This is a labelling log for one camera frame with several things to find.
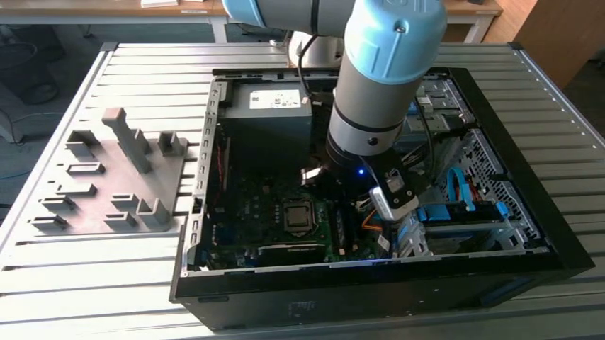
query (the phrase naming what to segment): power supply label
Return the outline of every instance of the power supply label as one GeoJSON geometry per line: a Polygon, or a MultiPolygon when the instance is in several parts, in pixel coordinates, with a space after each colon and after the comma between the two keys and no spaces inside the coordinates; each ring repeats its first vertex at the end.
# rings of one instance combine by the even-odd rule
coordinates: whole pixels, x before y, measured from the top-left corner
{"type": "Polygon", "coordinates": [[[300,108],[300,90],[266,90],[250,93],[250,109],[300,108]]]}

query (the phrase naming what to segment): sticker label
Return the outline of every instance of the sticker label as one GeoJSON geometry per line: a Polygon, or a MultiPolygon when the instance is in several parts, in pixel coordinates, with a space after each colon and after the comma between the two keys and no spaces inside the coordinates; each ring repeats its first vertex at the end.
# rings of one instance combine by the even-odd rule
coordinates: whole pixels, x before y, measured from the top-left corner
{"type": "Polygon", "coordinates": [[[390,242],[388,239],[385,239],[385,236],[380,236],[378,237],[378,244],[381,245],[382,249],[385,249],[386,251],[389,251],[389,248],[390,248],[390,242]]]}
{"type": "Polygon", "coordinates": [[[181,14],[207,14],[209,11],[201,11],[201,10],[195,10],[195,9],[187,9],[187,10],[183,10],[181,11],[181,14]]]}
{"type": "Polygon", "coordinates": [[[250,93],[250,108],[300,108],[300,90],[266,90],[250,93]]]}

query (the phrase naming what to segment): wooden cabinet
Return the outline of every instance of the wooden cabinet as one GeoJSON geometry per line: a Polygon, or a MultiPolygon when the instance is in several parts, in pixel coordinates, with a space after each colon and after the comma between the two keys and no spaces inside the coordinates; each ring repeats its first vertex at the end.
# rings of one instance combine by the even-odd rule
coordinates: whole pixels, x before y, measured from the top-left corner
{"type": "Polygon", "coordinates": [[[560,88],[605,46],[604,0],[499,0],[485,43],[521,43],[560,88]]]}

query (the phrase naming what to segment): aluminum profile table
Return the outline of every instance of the aluminum profile table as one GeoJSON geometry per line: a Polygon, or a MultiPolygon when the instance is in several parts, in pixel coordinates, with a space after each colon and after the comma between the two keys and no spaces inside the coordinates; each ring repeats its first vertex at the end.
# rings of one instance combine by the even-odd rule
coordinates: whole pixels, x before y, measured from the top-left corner
{"type": "MultiPolygon", "coordinates": [[[[604,139],[524,51],[507,45],[444,45],[436,65],[469,68],[597,267],[491,310],[240,330],[230,335],[324,339],[350,339],[352,333],[373,339],[605,335],[604,139]]],[[[130,126],[149,137],[175,130],[194,143],[189,153],[195,155],[213,68],[285,66],[284,51],[265,44],[121,44],[101,52],[0,228],[0,338],[213,336],[186,309],[169,302],[177,230],[37,237],[29,219],[67,152],[69,132],[101,125],[103,108],[125,106],[130,126]]],[[[183,170],[179,215],[191,206],[194,161],[189,159],[183,170]]]]}

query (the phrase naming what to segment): green circuit board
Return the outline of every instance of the green circuit board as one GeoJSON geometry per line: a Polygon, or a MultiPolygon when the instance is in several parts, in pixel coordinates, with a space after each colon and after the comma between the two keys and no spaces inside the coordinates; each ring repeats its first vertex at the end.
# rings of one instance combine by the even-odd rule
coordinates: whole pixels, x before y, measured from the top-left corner
{"type": "Polygon", "coordinates": [[[353,249],[340,248],[336,239],[342,230],[332,215],[336,204],[316,198],[300,186],[298,178],[240,176],[232,185],[233,199],[226,200],[225,207],[229,218],[215,225],[213,236],[215,268],[256,267],[258,249],[277,244],[324,246],[322,262],[376,259],[381,255],[378,235],[372,233],[356,235],[353,249]]]}

